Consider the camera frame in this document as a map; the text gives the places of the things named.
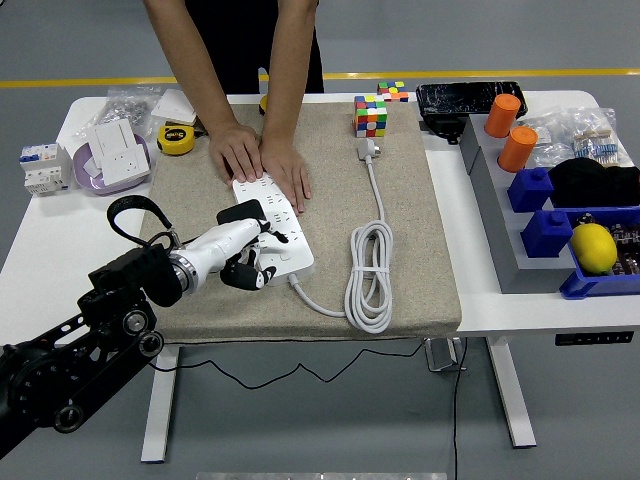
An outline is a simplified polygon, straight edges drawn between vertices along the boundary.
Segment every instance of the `robotic arm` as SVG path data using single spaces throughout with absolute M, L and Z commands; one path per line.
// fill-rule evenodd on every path
M 155 213 L 166 232 L 144 242 L 123 232 L 118 213 L 141 208 Z M 273 234 L 255 200 L 218 214 L 220 225 L 183 245 L 164 214 L 146 197 L 129 196 L 107 212 L 113 229 L 138 243 L 89 274 L 93 289 L 78 300 L 80 314 L 0 356 L 0 459 L 38 427 L 77 430 L 146 366 L 164 346 L 147 297 L 161 307 L 198 291 L 207 275 L 245 290 L 259 290 L 275 268 L 256 269 L 258 236 Z M 167 237 L 170 247 L 154 243 Z M 64 338 L 85 327 L 68 343 Z

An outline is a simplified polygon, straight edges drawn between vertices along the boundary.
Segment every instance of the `gray box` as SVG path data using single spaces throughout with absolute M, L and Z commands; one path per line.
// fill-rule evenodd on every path
M 506 139 L 493 138 L 485 133 L 487 117 L 469 116 L 460 139 L 460 150 L 476 195 L 500 289 L 502 293 L 557 292 L 575 271 L 575 262 L 567 246 L 555 258 L 527 256 L 520 233 L 531 220 L 533 212 L 516 213 L 511 208 L 507 189 L 515 174 L 502 170 L 498 165 Z M 549 200 L 543 209 L 553 210 Z

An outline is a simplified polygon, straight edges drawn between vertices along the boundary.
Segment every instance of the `beige fabric mat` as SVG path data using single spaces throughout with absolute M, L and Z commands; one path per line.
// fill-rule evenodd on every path
M 374 337 L 351 327 L 346 318 L 316 313 L 288 283 L 246 292 L 210 275 L 195 295 L 168 309 L 154 307 L 167 341 L 397 338 L 456 330 L 460 302 L 416 111 L 406 103 L 387 106 L 387 132 L 375 139 L 382 155 L 374 166 L 395 242 L 393 318 L 387 331 Z M 241 123 L 261 131 L 256 105 L 233 109 Z M 316 303 L 340 311 L 351 271 L 351 231 L 378 218 L 366 166 L 357 157 L 352 115 L 352 103 L 303 104 L 296 134 L 313 192 L 299 221 L 315 257 L 315 272 L 302 279 L 301 286 Z M 160 156 L 150 197 L 182 240 L 216 225 L 217 212 L 235 204 L 232 190 L 208 157 L 206 137 L 187 155 Z M 155 217 L 145 213 L 141 238 L 161 229 Z

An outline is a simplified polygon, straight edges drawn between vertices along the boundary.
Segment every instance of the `plug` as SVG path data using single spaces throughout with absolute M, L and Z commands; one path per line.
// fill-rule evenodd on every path
M 358 141 L 358 158 L 366 160 L 380 156 L 380 147 L 378 147 L 370 138 L 362 138 Z

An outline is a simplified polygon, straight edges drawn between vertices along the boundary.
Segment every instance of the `forearm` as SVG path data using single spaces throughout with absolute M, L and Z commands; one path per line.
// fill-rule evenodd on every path
M 207 49 L 184 0 L 145 0 L 149 19 L 173 74 L 208 131 L 235 121 Z
M 263 141 L 293 143 L 309 70 L 315 0 L 279 0 Z

